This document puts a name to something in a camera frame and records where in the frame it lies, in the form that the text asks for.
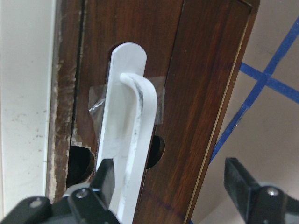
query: clear tape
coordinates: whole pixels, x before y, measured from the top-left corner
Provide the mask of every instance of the clear tape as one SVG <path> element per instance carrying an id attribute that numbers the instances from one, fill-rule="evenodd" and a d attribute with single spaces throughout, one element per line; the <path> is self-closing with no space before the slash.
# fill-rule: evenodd
<path id="1" fill-rule="evenodd" d="M 150 80 L 157 92 L 157 114 L 155 125 L 163 123 L 164 114 L 164 96 L 165 96 L 165 77 L 151 77 Z M 107 84 L 100 86 L 92 86 L 89 89 L 88 111 L 93 120 L 94 132 L 99 139 L 99 134 L 102 129 L 102 121 L 104 115 L 105 99 L 106 99 Z"/>

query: beige floor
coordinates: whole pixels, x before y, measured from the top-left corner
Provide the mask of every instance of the beige floor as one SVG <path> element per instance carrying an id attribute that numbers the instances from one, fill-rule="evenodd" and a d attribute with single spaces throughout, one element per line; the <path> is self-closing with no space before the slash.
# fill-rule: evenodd
<path id="1" fill-rule="evenodd" d="M 299 16 L 299 0 L 261 0 L 243 62 L 263 71 Z M 273 78 L 299 91 L 299 38 L 278 64 Z M 240 72 L 221 133 L 256 80 Z M 224 160 L 237 157 L 261 182 L 272 182 L 299 199 L 299 104 L 265 87 L 210 164 L 192 221 L 243 224 L 223 186 Z"/>

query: tape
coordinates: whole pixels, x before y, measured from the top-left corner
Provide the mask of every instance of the tape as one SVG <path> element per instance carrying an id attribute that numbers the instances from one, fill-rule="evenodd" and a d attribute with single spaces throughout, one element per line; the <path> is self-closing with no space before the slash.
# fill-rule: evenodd
<path id="1" fill-rule="evenodd" d="M 267 65 L 264 72 L 260 72 L 247 64 L 242 63 L 240 67 L 240 71 L 249 75 L 250 77 L 257 80 L 257 83 L 253 87 L 250 94 L 247 96 L 246 100 L 242 104 L 238 113 L 234 116 L 231 120 L 225 131 L 223 132 L 222 136 L 220 137 L 219 141 L 214 147 L 214 151 L 210 160 L 210 163 L 215 158 L 217 153 L 220 151 L 223 144 L 226 142 L 234 128 L 237 126 L 238 122 L 245 114 L 245 112 L 253 105 L 259 94 L 262 92 L 265 86 L 268 86 L 275 91 L 280 92 L 281 94 L 289 97 L 295 102 L 299 102 L 299 92 L 295 89 L 283 84 L 282 82 L 271 78 L 273 75 L 277 65 L 281 61 L 281 59 L 286 55 L 288 50 L 290 49 L 291 45 L 294 43 L 296 38 L 299 35 L 299 17 L 296 19 L 295 23 L 293 24 L 292 28 L 285 36 L 284 40 L 280 44 L 279 48 L 275 52 L 274 56 L 270 60 L 269 64 Z"/>

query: white wall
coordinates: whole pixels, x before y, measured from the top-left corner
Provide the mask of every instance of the white wall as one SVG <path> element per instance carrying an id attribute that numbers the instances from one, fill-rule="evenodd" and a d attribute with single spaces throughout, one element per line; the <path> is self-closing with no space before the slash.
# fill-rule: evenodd
<path id="1" fill-rule="evenodd" d="M 45 194 L 55 2 L 0 1 L 0 217 Z"/>

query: wood grain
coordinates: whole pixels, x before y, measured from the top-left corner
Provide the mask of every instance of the wood grain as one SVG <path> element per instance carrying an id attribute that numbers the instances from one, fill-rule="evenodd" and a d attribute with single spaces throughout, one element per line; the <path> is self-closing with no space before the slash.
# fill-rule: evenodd
<path id="1" fill-rule="evenodd" d="M 155 133 L 164 139 L 165 152 L 146 171 L 135 224 L 190 221 L 251 10 L 237 0 L 185 0 L 166 81 L 164 123 Z"/>
<path id="2" fill-rule="evenodd" d="M 147 52 L 146 77 L 166 76 L 183 1 L 89 0 L 71 144 L 96 154 L 98 139 L 88 113 L 91 87 L 106 83 L 112 50 L 135 42 Z"/>
<path id="3" fill-rule="evenodd" d="M 57 1 L 46 184 L 46 195 L 52 202 L 65 192 L 81 4 L 81 1 Z"/>

